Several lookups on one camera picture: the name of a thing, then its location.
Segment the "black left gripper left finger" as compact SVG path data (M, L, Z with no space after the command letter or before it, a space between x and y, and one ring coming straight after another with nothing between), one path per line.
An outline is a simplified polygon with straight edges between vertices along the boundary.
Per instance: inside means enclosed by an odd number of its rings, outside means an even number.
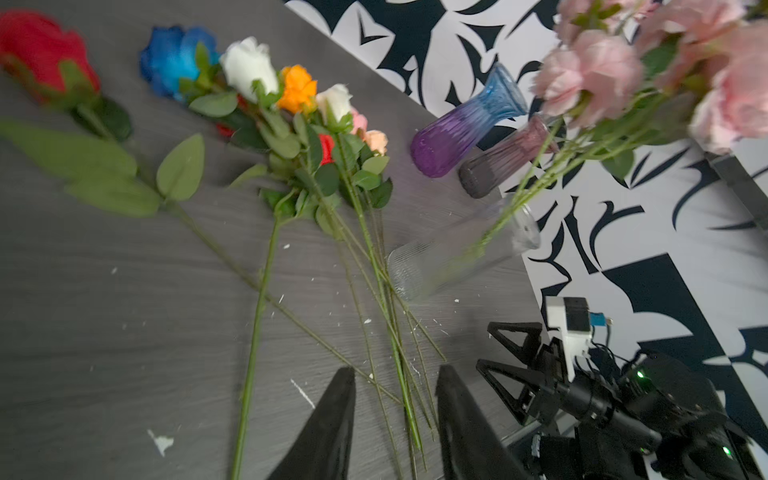
M340 368L268 479L347 479L355 403L354 370Z

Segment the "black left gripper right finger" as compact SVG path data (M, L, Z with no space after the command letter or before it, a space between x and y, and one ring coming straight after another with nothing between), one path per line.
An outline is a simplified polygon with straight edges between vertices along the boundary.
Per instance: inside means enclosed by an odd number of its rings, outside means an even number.
M496 437L457 371L439 369L439 437L446 479L529 479L523 464Z

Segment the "clear ribbed glass vase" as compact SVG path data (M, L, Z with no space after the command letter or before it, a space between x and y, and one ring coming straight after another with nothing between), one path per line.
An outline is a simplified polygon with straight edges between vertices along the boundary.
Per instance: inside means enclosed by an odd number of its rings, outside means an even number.
M388 275L404 301L420 301L508 259L540 246L541 234L530 209L521 207L498 232L485 234L501 218L504 200L391 251Z

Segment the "pink carnation stem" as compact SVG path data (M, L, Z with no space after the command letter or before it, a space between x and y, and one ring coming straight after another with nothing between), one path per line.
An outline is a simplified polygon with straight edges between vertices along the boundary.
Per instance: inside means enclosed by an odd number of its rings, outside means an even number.
M531 88L542 101L540 113L553 118L554 125L498 219L467 250L469 258L482 258L514 214L605 144L588 135L599 122L625 114L645 78L623 27L653 9L651 1L558 3L560 44L542 61Z
M651 2L647 17L623 27L645 67L641 88L625 114L588 135L605 144L581 164L617 179L644 146L689 138L722 155L767 134L766 3Z

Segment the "white artificial rose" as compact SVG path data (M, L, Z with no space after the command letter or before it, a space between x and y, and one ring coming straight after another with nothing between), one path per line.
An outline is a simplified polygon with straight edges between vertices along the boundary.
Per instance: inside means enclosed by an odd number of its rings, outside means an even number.
M245 100L256 100L258 106L266 108L267 97L272 94L277 95L280 92L280 83L271 62L269 47L266 44L259 44L254 37L232 43L222 55L220 64L228 85L241 94ZM261 334L261 320L266 303L273 255L273 244L270 243L254 311L243 390L239 397L240 413L230 469L231 479L240 479L242 473L253 395L254 370Z

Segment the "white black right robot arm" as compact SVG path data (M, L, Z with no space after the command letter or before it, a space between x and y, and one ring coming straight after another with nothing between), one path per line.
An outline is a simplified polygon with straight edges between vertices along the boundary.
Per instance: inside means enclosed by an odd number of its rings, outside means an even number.
M479 360L478 372L522 425L513 444L531 479L761 479L746 432L713 384L676 359L639 350L613 377L569 374L563 341L537 323L487 331L518 360Z

